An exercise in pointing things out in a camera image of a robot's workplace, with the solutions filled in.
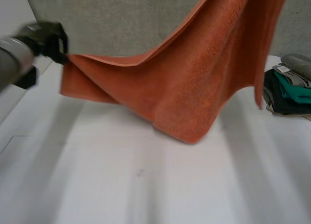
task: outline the white surface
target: white surface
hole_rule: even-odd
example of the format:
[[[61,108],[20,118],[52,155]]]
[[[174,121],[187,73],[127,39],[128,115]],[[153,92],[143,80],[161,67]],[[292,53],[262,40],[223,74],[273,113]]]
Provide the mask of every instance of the white surface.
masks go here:
[[[0,224],[311,223],[311,122],[258,110],[246,88],[186,145],[125,107],[62,97],[60,73],[0,126]]]
[[[13,35],[22,24],[35,21],[27,0],[0,0],[0,37]],[[43,73],[51,60],[39,57],[35,66]],[[25,94],[25,90],[11,86],[0,94],[0,124]]]

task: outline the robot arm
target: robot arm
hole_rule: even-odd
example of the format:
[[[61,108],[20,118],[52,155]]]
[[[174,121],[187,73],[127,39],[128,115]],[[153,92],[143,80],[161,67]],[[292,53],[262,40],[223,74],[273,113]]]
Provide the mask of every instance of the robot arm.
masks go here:
[[[66,53],[68,38],[60,23],[27,24],[15,36],[0,38],[0,92],[9,84],[21,88],[33,86],[37,75],[32,63],[36,56],[48,56],[56,63],[64,64],[68,60]]]

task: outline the gray wall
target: gray wall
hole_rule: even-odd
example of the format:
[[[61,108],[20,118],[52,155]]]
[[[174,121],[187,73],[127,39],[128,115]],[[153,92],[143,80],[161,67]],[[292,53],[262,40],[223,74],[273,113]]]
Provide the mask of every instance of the gray wall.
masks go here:
[[[37,19],[64,24],[72,53],[133,55],[158,45],[198,0],[29,0]],[[287,0],[270,54],[310,54],[311,0]]]

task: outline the towel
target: towel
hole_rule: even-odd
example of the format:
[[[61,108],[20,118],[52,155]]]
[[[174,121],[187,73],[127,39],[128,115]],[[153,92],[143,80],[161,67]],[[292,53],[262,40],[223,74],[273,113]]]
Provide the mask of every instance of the towel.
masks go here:
[[[280,81],[273,69],[265,72],[263,97],[276,113],[282,115],[311,114],[311,104],[298,104],[293,99],[283,97]]]
[[[289,53],[281,57],[281,62],[295,73],[311,80],[311,58],[305,55]]]
[[[311,104],[311,89],[289,84],[285,76],[274,71],[275,76],[280,81],[280,88],[283,98],[293,99],[296,103]]]
[[[276,115],[276,116],[282,116],[282,117],[287,117],[287,118],[304,117],[305,119],[311,121],[311,115],[299,115],[299,114],[282,115],[280,113],[274,112],[274,109],[273,109],[272,105],[268,105],[268,104],[266,106],[266,109],[268,111],[270,111],[273,115]]]
[[[278,73],[284,75],[286,80],[293,86],[301,86],[305,88],[311,87],[311,82],[307,78],[297,74],[294,70],[290,70],[283,64],[275,65],[272,68]]]
[[[123,104],[172,137],[197,143],[237,90],[254,86],[261,107],[265,61],[284,1],[200,0],[149,52],[69,55],[60,93]]]

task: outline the green towel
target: green towel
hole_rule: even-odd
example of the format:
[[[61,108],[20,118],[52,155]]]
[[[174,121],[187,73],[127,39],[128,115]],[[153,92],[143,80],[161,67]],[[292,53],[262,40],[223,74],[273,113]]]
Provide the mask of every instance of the green towel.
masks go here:
[[[293,99],[296,103],[311,104],[311,89],[289,84],[285,76],[276,71],[274,71],[274,75],[280,81],[284,98]]]

